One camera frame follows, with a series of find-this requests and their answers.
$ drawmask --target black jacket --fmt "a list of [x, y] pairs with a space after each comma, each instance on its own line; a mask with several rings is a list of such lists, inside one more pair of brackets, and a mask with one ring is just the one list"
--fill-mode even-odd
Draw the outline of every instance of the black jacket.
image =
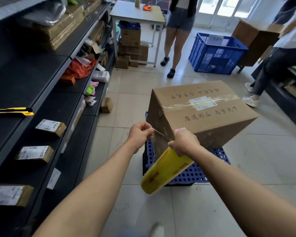
[[[170, 12], [174, 11], [177, 3], [178, 3], [178, 0], [172, 0], [171, 6], [170, 6]], [[197, 6], [197, 0], [190, 0], [190, 3], [188, 5], [188, 9], [187, 9], [187, 16], [188, 17], [191, 17], [191, 16], [195, 15], [196, 6]]]

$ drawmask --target yellow box cutter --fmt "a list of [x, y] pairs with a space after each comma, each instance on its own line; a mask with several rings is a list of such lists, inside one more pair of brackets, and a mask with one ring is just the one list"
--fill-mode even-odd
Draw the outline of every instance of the yellow box cutter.
[[0, 109], [0, 116], [33, 116], [32, 108], [28, 107], [14, 107]]

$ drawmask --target tile floor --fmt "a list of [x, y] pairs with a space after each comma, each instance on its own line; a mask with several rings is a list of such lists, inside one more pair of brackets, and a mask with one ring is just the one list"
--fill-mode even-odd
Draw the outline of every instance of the tile floor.
[[[100, 115], [85, 177], [125, 142], [133, 123], [145, 120], [152, 88], [223, 80], [240, 97], [249, 96], [243, 84], [252, 81], [254, 67], [246, 67], [240, 74], [236, 67], [232, 75], [193, 71], [188, 56], [197, 32], [217, 33], [201, 28], [192, 30], [173, 79], [166, 77], [171, 61], [166, 67], [157, 64], [113, 70], [106, 96], [112, 98], [114, 109]], [[152, 28], [142, 25], [142, 39], [151, 38]], [[163, 59], [164, 40], [165, 31], [158, 63]], [[155, 51], [156, 44], [149, 49], [150, 60]], [[256, 111], [260, 117], [224, 146], [226, 154], [232, 165], [296, 206], [296, 126], [267, 93], [262, 94]], [[155, 222], [164, 225], [166, 237], [244, 236], [210, 184], [164, 187], [154, 195], [146, 195], [140, 187], [143, 151], [144, 148], [140, 149], [130, 162], [102, 236], [115, 237], [128, 228], [148, 236]]]

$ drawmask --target black shoe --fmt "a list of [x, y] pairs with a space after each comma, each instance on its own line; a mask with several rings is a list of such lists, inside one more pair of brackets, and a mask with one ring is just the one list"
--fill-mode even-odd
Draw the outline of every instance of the black shoe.
[[168, 62], [169, 62], [170, 58], [169, 57], [165, 57], [161, 62], [160, 65], [165, 66]]
[[167, 78], [173, 78], [174, 74], [175, 74], [175, 70], [171, 68], [169, 73], [167, 74]]

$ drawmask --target denim shorts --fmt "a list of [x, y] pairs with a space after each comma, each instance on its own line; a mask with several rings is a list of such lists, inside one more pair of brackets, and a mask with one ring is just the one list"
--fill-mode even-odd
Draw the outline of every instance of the denim shorts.
[[167, 27], [190, 32], [195, 20], [195, 15], [188, 17], [187, 9], [176, 7], [173, 12], [168, 11]]

